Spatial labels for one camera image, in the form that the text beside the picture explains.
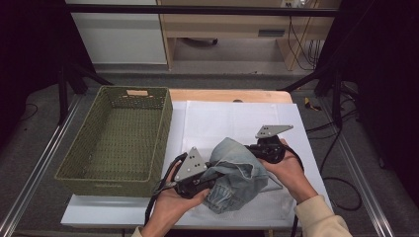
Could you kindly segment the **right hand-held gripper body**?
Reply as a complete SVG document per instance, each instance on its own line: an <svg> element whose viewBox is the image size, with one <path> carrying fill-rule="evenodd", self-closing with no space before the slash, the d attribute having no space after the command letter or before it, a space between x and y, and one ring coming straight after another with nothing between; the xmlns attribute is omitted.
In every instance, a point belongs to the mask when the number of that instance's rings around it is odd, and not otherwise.
<svg viewBox="0 0 419 237"><path fill-rule="evenodd" d="M257 143L263 160L271 164L277 164L284 159L285 145L281 142L279 134L292 129L292 125L263 125L256 133Z"/></svg>

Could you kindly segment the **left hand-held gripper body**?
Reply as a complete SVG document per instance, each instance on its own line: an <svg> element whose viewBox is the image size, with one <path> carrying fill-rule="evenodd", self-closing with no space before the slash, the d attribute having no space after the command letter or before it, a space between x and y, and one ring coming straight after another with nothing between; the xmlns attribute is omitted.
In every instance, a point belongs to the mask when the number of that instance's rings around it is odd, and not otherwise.
<svg viewBox="0 0 419 237"><path fill-rule="evenodd" d="M182 198L193 198L201 191L211 189L215 184L216 175L204 178L203 174L207 169L208 164L198 149L192 147L175 169L173 181L176 183L176 193Z"/></svg>

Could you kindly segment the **light blue denim jeans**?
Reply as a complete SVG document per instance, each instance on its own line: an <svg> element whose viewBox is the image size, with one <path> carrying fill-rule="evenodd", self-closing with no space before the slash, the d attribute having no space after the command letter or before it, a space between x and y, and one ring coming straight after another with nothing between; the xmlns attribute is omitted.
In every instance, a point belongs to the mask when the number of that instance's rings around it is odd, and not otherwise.
<svg viewBox="0 0 419 237"><path fill-rule="evenodd" d="M204 200L204 205L216 214L239 210L268 185L266 168L244 145L229 137L213 149L209 160L216 164L203 177L223 174Z"/></svg>

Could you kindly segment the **white mesh laundry bag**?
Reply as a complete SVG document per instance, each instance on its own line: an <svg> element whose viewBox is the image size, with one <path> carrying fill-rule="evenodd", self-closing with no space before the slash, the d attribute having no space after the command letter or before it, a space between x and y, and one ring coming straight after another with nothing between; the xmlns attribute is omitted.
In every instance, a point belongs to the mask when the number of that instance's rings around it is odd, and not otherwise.
<svg viewBox="0 0 419 237"><path fill-rule="evenodd" d="M255 135L263 125L294 127L296 124L297 112L293 104L190 101L185 109L182 148L197 147L204 160L210 162L213 149L226 137L250 145L257 142ZM216 214L201 204L189 214L194 218L228 224L284 220L290 215L293 198L272 174L268 172L268 175L268 185L239 210Z"/></svg>

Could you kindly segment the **green woven basket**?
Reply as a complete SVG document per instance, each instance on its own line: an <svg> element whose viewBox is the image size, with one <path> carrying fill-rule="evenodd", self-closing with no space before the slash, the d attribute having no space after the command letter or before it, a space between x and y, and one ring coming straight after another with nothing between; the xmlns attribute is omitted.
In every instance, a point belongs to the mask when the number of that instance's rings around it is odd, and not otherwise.
<svg viewBox="0 0 419 237"><path fill-rule="evenodd" d="M101 87L55 178L78 196L151 197L172 112L165 87Z"/></svg>

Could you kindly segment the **person's right hand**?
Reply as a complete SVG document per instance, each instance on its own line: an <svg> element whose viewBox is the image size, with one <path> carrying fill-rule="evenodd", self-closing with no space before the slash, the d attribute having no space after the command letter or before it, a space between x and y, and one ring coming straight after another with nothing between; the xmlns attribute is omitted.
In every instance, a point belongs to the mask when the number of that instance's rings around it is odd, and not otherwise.
<svg viewBox="0 0 419 237"><path fill-rule="evenodd" d="M284 159L277 164L271 164L262 159L260 162L288 189L297 204L318 195L305 176L298 159L289 150L286 151Z"/></svg>

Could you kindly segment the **person's left hand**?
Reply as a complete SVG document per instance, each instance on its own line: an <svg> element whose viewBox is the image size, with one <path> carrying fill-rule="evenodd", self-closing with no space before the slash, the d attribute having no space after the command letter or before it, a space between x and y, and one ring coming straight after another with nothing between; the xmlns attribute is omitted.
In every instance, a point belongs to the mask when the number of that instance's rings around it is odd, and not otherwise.
<svg viewBox="0 0 419 237"><path fill-rule="evenodd" d="M205 189L194 197L180 197L173 189L163 191L158 197L149 221L144 225L159 225L172 228L191 208L200 205L210 190Z"/></svg>

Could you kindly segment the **yellow and black tool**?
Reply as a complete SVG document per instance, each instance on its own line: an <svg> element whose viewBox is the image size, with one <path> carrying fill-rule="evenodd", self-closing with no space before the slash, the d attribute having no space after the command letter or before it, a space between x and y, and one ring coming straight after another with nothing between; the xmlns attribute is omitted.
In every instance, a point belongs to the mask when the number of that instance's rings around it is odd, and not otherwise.
<svg viewBox="0 0 419 237"><path fill-rule="evenodd" d="M304 107L313 111L322 111L320 106L314 106L307 97L304 98Z"/></svg>

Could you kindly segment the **black metal stand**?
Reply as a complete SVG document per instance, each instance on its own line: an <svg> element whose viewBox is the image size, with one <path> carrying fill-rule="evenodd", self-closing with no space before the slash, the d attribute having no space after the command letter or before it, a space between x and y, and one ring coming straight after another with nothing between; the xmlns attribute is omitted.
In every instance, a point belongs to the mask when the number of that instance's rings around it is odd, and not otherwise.
<svg viewBox="0 0 419 237"><path fill-rule="evenodd" d="M84 94L87 84L84 78L90 78L101 85L111 85L111 82L99 76L96 72L88 70L77 63L66 62L58 70L57 85L59 94L59 124L63 124L69 114L67 86L70 86L75 94Z"/></svg>
<svg viewBox="0 0 419 237"><path fill-rule="evenodd" d="M282 91L292 92L314 79L319 80L314 88L314 94L317 97L324 97L329 90L332 91L332 121L338 128L341 128L343 126L340 106L342 77L337 65L327 63L326 65L317 67L302 79L282 88Z"/></svg>

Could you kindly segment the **grey desk label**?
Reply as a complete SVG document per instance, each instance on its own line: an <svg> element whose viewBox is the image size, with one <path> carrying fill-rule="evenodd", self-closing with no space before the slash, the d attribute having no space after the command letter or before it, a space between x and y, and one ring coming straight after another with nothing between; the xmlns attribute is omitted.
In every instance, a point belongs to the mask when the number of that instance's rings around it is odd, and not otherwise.
<svg viewBox="0 0 419 237"><path fill-rule="evenodd" d="M284 29L261 29L258 32L259 38L280 38L285 34Z"/></svg>

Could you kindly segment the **light wooden desk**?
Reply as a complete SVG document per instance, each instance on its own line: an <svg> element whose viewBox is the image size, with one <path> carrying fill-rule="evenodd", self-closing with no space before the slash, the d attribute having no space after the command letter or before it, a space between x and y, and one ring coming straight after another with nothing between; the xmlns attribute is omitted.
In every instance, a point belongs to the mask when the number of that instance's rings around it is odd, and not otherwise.
<svg viewBox="0 0 419 237"><path fill-rule="evenodd" d="M282 0L156 0L172 6L236 6L282 8ZM309 0L302 9L335 9L342 0ZM167 57L173 57L175 39L257 39L261 29L284 29L278 43L287 70L299 63L303 47L310 40L325 40L333 20L329 17L232 16L232 15L172 15L160 16L163 36L167 39Z"/></svg>

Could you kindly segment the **dark curtain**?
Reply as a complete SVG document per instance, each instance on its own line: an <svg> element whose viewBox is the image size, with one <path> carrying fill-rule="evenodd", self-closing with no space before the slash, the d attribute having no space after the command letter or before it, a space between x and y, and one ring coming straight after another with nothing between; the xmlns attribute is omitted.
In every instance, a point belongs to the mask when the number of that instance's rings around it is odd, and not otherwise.
<svg viewBox="0 0 419 237"><path fill-rule="evenodd" d="M419 0L342 0L325 47L342 39L342 78L378 154L419 206Z"/></svg>
<svg viewBox="0 0 419 237"><path fill-rule="evenodd" d="M0 148L29 95L56 84L63 65L75 90L95 71L65 0L0 0Z"/></svg>

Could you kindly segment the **white cabinet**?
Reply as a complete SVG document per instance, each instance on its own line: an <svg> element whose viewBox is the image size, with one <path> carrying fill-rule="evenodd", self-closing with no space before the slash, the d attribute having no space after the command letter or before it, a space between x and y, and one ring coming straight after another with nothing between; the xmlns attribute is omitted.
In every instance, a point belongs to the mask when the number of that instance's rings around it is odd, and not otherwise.
<svg viewBox="0 0 419 237"><path fill-rule="evenodd" d="M156 14L72 13L94 64L166 64Z"/></svg>

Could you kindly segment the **white power strip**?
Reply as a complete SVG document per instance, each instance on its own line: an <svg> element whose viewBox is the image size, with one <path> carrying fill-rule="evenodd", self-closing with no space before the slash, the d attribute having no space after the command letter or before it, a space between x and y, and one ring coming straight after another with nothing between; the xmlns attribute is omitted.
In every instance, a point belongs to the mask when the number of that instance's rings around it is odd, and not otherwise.
<svg viewBox="0 0 419 237"><path fill-rule="evenodd" d="M309 0L282 0L282 8L305 8Z"/></svg>

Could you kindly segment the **aluminium rail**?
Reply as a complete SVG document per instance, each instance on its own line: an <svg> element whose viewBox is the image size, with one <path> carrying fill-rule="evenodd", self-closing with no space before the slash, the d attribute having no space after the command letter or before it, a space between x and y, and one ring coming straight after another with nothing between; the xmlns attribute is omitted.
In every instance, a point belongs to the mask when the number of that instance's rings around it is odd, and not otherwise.
<svg viewBox="0 0 419 237"><path fill-rule="evenodd" d="M325 113L328 121L332 124L332 130L336 133L334 141L329 148L332 151L335 145L338 145L347 169L351 175L355 187L357 188L362 204L366 209L372 225L374 226L378 237L394 237L394 232L380 206L374 191L367 181L357 159L349 146L349 143L343 133L343 128L338 128L332 121L332 105L326 99L320 99L319 105Z"/></svg>
<svg viewBox="0 0 419 237"><path fill-rule="evenodd" d="M25 185L21 189L18 197L7 213L6 217L0 222L0 237L12 237L20 219L27 209L36 189L38 188L43 175L45 174L49 163L51 162L57 148L59 147L63 136L71 124L79 104L83 100L82 95L74 95L67 110L67 116L56 127L51 139L42 152L35 168L28 177Z"/></svg>

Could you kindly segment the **black horizontal frame bar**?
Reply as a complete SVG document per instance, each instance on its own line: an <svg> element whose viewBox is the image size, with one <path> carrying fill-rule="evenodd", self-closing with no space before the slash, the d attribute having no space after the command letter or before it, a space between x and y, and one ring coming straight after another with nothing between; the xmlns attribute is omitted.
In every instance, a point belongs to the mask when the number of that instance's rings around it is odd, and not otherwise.
<svg viewBox="0 0 419 237"><path fill-rule="evenodd" d="M108 14L185 14L185 15L232 15L232 16L295 16L336 17L335 9L265 8L232 6L160 6L160 5L99 5L67 4L72 13Z"/></svg>

